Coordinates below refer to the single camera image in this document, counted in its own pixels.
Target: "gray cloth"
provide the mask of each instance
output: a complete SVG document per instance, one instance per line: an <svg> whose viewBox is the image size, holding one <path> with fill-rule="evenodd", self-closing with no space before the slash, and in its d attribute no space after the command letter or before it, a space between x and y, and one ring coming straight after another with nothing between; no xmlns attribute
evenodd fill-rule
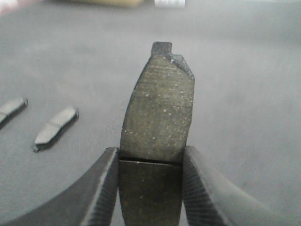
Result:
<svg viewBox="0 0 301 226"><path fill-rule="evenodd" d="M260 1L191 0L184 10L45 1L0 17L0 105L29 101L0 130L0 222L53 198L119 145L157 40L172 42L195 75L188 144L254 198L301 218L300 12L301 3ZM38 132L70 105L79 120L34 153Z"/></svg>

